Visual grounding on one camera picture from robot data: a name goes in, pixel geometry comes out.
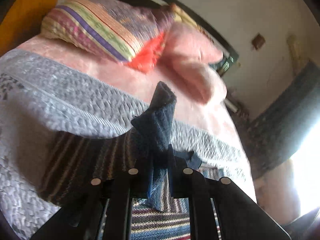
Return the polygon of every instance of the gray quilted blanket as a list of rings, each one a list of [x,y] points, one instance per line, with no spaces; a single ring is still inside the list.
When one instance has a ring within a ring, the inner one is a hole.
[[[58,130],[112,138],[148,104],[99,80],[14,49],[0,58],[0,208],[14,231],[29,239],[58,207],[37,195]],[[250,166],[236,149],[206,131],[174,120],[171,144],[194,150],[255,199]]]

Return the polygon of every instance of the pink pillow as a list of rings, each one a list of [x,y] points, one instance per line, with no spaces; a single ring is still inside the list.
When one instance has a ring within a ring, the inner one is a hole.
[[[227,87],[217,72],[194,60],[175,60],[172,68],[188,83],[193,98],[203,104],[219,104],[226,98]]]
[[[180,58],[216,63],[222,60],[223,52],[195,28],[175,22],[167,35],[162,55],[166,61]]]

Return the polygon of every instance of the striped pillow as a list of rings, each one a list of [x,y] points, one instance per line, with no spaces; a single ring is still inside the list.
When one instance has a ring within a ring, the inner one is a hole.
[[[145,44],[170,28],[169,7],[135,8],[118,0],[67,0],[44,17],[41,33],[100,57],[131,62]]]

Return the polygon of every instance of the orange stripe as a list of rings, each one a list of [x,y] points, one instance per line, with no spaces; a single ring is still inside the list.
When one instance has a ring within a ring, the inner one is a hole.
[[[115,21],[105,10],[99,8],[97,4],[88,0],[72,1],[75,1],[90,10],[99,20],[113,30],[120,38],[122,38],[135,53],[138,53],[141,50],[142,44],[137,40],[137,38],[133,36],[132,33],[130,33],[127,29],[125,29],[120,23]]]

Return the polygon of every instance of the yellow fabric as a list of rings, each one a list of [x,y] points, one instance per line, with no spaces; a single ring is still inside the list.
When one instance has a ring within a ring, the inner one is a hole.
[[[42,18],[58,0],[16,0],[0,25],[0,56],[40,33]]]

